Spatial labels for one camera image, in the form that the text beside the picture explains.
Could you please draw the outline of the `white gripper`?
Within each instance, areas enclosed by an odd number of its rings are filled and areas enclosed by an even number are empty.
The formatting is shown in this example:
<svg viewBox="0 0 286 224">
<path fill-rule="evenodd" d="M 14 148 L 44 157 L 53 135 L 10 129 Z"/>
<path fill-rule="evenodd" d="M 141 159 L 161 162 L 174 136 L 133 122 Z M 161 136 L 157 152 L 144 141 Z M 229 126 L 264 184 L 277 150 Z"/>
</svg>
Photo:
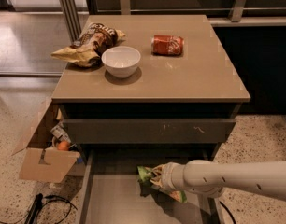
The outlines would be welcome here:
<svg viewBox="0 0 286 224">
<path fill-rule="evenodd" d="M 185 183 L 183 175 L 184 165 L 169 162 L 165 165 L 158 165 L 151 171 L 152 173 L 152 186 L 158 190 L 164 188 L 168 191 L 183 191 L 188 188 Z"/>
</svg>

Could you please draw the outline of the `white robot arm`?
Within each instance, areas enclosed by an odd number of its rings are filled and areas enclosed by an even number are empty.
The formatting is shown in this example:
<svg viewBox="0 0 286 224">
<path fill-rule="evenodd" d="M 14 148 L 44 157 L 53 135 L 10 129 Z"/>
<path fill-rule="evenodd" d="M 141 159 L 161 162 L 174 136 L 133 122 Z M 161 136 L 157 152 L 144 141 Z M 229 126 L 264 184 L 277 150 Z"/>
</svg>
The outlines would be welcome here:
<svg viewBox="0 0 286 224">
<path fill-rule="evenodd" d="M 188 191 L 216 198 L 224 188 L 243 190 L 286 202 L 286 161 L 186 164 L 169 162 L 152 169 L 152 182 L 160 189 Z"/>
</svg>

